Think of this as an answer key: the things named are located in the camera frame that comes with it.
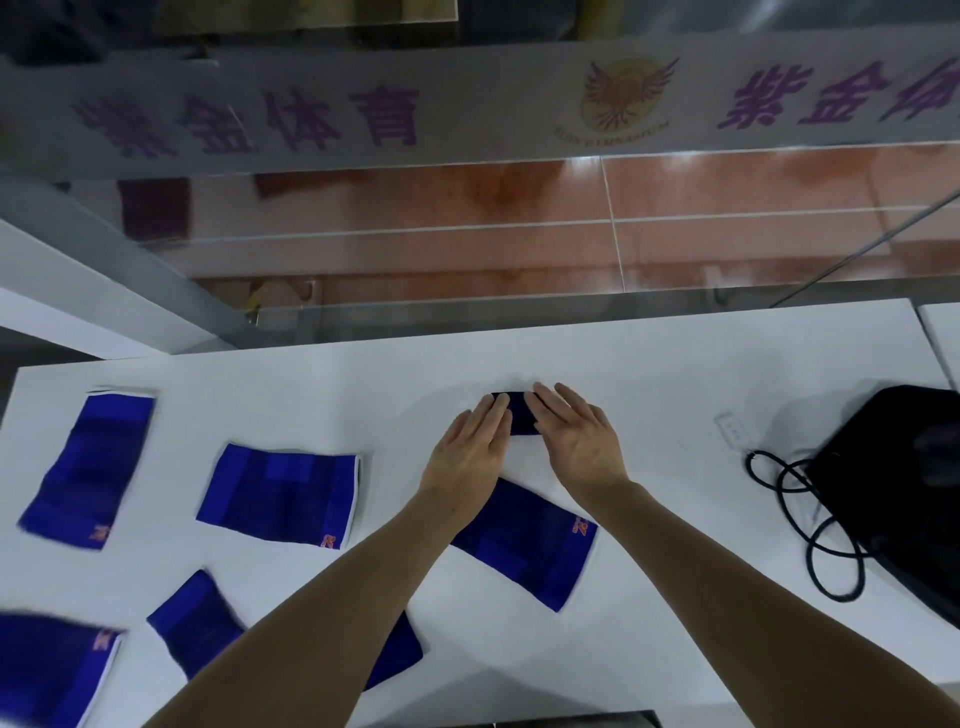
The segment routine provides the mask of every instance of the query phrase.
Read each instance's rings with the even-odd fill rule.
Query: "winged logo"
[[[615,132],[649,114],[673,78],[676,58],[667,65],[649,59],[629,59],[601,68],[590,63],[581,112],[598,132]]]

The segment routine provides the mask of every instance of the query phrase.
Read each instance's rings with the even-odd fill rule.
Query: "blue fabric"
[[[514,419],[510,423],[510,434],[539,435],[540,433],[537,432],[537,429],[534,427],[534,423],[537,421],[537,418],[534,417],[534,413],[531,412],[530,407],[527,406],[527,402],[523,398],[523,393],[493,392],[494,397],[499,394],[506,394],[510,397],[510,403],[507,405],[507,409],[509,409],[511,414],[514,415]]]
[[[266,541],[340,548],[353,507],[355,464],[356,455],[227,445],[197,520]]]
[[[400,674],[422,659],[423,648],[420,647],[420,641],[414,633],[414,628],[410,626],[407,613],[401,612],[400,619],[390,630],[390,636],[387,637],[383,649],[380,650],[380,656],[376,658],[376,663],[373,665],[370,679],[367,680],[367,687],[364,690],[368,691],[374,685],[379,685],[384,680]]]
[[[87,397],[19,526],[71,546],[103,548],[140,458],[154,402],[121,394]]]
[[[120,635],[54,617],[0,613],[0,719],[76,728]]]
[[[596,523],[501,477],[490,500],[451,545],[559,612],[580,577],[596,532]]]
[[[210,575],[199,570],[149,617],[170,656],[193,678],[244,633]]]

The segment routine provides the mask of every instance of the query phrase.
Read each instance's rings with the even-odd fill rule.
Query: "hand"
[[[620,442],[604,411],[564,384],[556,389],[537,382],[523,397],[537,418],[550,465],[574,500],[593,511],[610,493],[638,488],[627,476]]]
[[[513,420],[509,401],[505,394],[496,401],[485,395],[457,415],[423,471],[418,497],[439,503],[457,532],[483,508],[503,468]]]

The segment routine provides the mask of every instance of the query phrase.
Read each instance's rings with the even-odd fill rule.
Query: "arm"
[[[434,448],[420,489],[231,644],[145,728],[340,728],[423,577],[490,497],[510,441],[508,398],[487,395]]]
[[[603,410],[569,387],[526,399],[570,494],[633,557],[756,728],[957,728],[960,706],[630,481]]]

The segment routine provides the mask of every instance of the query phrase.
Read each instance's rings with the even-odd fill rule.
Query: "left hand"
[[[433,448],[418,497],[433,499],[459,532],[480,512],[503,468],[513,415],[510,398],[485,395],[473,410],[457,415]]]

